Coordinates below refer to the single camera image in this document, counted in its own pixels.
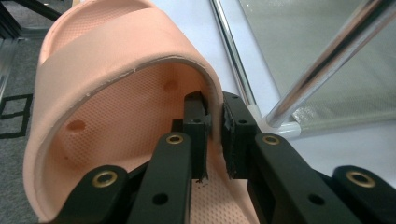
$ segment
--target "textured foam surface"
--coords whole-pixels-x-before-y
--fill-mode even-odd
[[[172,120],[183,118],[184,96],[200,91],[208,101],[213,130],[209,180],[192,184],[191,222],[257,222],[246,182],[230,180],[225,170],[218,137],[222,96],[214,71],[160,10],[140,9],[144,7],[154,6],[147,1],[89,1],[67,12],[49,31],[39,62],[44,69],[38,69],[36,80],[39,108],[34,110],[32,130],[39,134],[31,134],[25,157],[25,173],[34,166],[36,175],[25,179],[32,206],[42,220],[51,220],[91,169],[114,164],[131,171],[149,160],[159,137],[171,131]],[[137,11],[124,15],[127,10]],[[121,38],[108,43],[116,32],[127,33],[122,44]],[[92,55],[103,52],[98,48],[111,53]],[[92,55],[100,63],[81,55]],[[65,69],[54,73],[59,66]],[[48,86],[49,79],[59,88]],[[81,90],[88,93],[81,95]],[[49,133],[37,127],[50,128]]]

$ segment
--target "glass panel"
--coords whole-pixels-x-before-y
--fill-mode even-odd
[[[281,95],[364,2],[240,0]],[[396,119],[396,41],[393,36],[396,36],[395,21],[293,114],[303,132]]]

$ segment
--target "chrome metal rod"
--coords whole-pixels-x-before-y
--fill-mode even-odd
[[[267,115],[267,124],[273,128],[280,127],[395,15],[396,0],[372,0],[360,6],[313,65]]]
[[[221,32],[221,37],[228,53],[228,59],[233,66],[233,75],[238,82],[238,88],[241,96],[244,99],[246,105],[255,105],[256,100],[254,99],[253,91],[250,88],[247,74],[245,72],[244,66],[242,65],[242,61],[239,57],[235,42],[233,41],[233,35],[231,33],[227,19],[225,18],[221,3],[219,0],[211,0],[210,2],[212,3],[212,8],[218,22],[219,30]]]

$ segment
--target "metal frame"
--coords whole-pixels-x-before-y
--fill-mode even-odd
[[[62,14],[36,0],[15,0],[18,4],[56,21]],[[24,38],[42,38],[49,28],[21,27],[8,10],[0,3],[0,101],[7,85],[10,66],[16,54],[18,40]]]
[[[244,65],[242,64],[241,58],[239,57],[238,49],[233,41],[233,34],[231,33],[230,26],[228,25],[227,19],[224,15],[220,0],[211,0],[213,12],[218,22],[221,37],[226,46],[228,53],[228,59],[233,68],[233,75],[238,82],[239,91],[246,105],[256,105],[256,100],[250,84],[248,82],[248,76],[245,72]]]
[[[313,170],[286,139],[257,131],[241,97],[223,96],[227,171],[247,180],[260,223],[394,222],[396,190],[379,176],[356,166],[338,167],[332,177]],[[188,100],[185,107],[196,108]],[[190,223],[193,139],[205,132],[161,136],[151,160],[129,174],[110,165],[91,170],[50,223]]]

